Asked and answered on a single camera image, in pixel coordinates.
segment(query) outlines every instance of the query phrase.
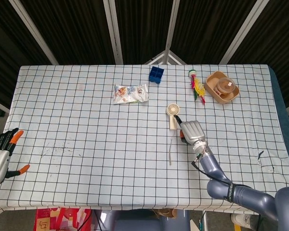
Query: black curtain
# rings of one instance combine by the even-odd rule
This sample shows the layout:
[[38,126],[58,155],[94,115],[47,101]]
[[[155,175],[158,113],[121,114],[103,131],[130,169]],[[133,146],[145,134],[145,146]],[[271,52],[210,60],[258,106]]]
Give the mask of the black curtain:
[[59,64],[114,64],[103,0],[21,0]]
[[268,64],[289,106],[289,0],[268,2],[229,63]]
[[171,51],[188,64],[218,64],[256,0],[182,0]]
[[143,64],[165,50],[172,0],[116,0],[124,64]]
[[50,64],[8,0],[0,0],[0,103],[10,108],[20,66]]

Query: orange fingertip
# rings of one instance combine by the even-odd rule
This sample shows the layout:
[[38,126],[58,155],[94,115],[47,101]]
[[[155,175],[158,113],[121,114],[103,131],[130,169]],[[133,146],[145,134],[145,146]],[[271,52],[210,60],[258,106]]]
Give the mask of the orange fingertip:
[[24,131],[20,130],[18,131],[13,138],[11,139],[10,143],[16,144],[19,138],[23,135]]
[[25,172],[27,172],[27,170],[28,170],[29,168],[30,168],[30,165],[25,165],[25,166],[23,166],[23,167],[19,170],[20,175],[23,174],[23,173],[25,173]]

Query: black grid line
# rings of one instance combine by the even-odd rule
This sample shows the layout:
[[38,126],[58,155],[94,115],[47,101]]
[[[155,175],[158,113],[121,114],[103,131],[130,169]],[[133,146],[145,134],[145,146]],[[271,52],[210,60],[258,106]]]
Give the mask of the black grid line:
[[[280,132],[266,65],[159,65],[159,85],[148,81],[149,65],[24,66],[6,130],[25,131],[9,168],[29,171],[0,187],[0,207],[90,206],[132,209],[177,207],[227,212],[245,208],[211,199],[209,179],[190,165],[190,146],[172,139],[170,103],[182,120],[200,122],[225,174],[274,195],[289,186],[289,158]],[[194,100],[188,71],[205,82],[223,71],[240,95],[218,104]],[[149,101],[113,105],[113,88],[149,86]],[[265,150],[268,155],[258,153]]]

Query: mini fan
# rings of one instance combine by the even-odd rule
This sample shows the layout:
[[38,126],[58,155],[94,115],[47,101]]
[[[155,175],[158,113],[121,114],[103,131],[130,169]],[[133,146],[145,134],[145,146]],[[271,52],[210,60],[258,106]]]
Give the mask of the mini fan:
[[177,121],[175,119],[175,115],[177,115],[180,111],[180,108],[175,103],[171,103],[167,107],[167,114],[169,115],[169,129],[176,130],[177,129]]

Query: gray robot arm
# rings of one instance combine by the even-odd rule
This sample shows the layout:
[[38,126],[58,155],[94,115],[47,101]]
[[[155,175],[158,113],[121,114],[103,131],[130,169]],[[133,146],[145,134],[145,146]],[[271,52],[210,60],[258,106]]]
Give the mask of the gray robot arm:
[[[181,126],[186,142],[193,146],[197,156],[192,165],[198,169],[195,162],[199,160],[204,173],[212,179],[207,185],[208,194],[212,198],[228,200],[248,208],[276,222],[278,218],[282,218],[283,220],[279,221],[278,230],[289,231],[289,188],[281,189],[282,193],[278,191],[274,198],[248,186],[232,183],[215,159],[198,121],[182,122],[178,116],[175,117]],[[276,204],[280,205],[278,211],[276,211]]]

